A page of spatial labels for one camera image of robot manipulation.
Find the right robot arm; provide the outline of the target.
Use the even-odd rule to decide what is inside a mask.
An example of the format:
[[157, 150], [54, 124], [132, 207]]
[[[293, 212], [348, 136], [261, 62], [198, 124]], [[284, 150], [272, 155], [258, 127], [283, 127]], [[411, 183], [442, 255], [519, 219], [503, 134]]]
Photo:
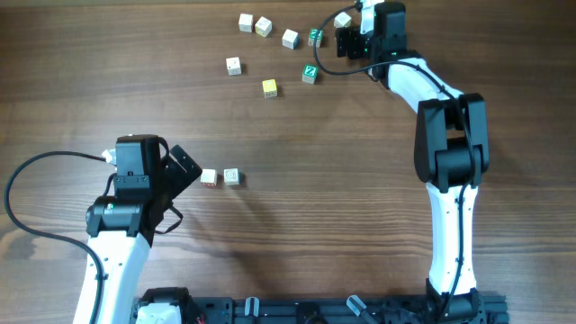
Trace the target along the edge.
[[408, 49], [403, 3], [357, 1], [352, 7], [361, 22], [337, 28], [337, 55], [368, 59], [363, 71], [416, 112], [414, 166], [432, 211], [426, 294], [416, 306], [403, 301], [382, 315], [400, 322], [485, 323], [472, 258], [473, 206], [490, 163], [485, 102], [449, 86]]

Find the white block faint drawing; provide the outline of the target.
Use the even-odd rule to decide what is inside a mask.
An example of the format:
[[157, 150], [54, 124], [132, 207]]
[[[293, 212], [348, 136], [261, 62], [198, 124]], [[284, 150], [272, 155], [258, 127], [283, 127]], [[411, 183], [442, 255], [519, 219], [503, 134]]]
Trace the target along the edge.
[[240, 185], [241, 174], [237, 168], [224, 169], [223, 179], [225, 185]]

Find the white block red letter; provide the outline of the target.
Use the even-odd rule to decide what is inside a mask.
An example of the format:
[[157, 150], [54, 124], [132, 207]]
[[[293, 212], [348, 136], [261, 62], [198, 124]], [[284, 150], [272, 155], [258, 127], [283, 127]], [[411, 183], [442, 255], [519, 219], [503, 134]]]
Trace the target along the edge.
[[205, 168], [202, 171], [201, 184], [204, 186], [215, 187], [218, 183], [218, 173], [215, 169]]

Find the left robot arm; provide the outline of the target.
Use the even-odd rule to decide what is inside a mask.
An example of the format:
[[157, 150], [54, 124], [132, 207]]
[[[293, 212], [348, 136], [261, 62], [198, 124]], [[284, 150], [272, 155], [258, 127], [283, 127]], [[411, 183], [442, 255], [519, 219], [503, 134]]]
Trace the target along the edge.
[[173, 200], [201, 168], [179, 146], [158, 135], [117, 139], [104, 156], [116, 167], [103, 195], [86, 211], [89, 255], [76, 306], [76, 323], [128, 323], [143, 266], [164, 214], [181, 212]]

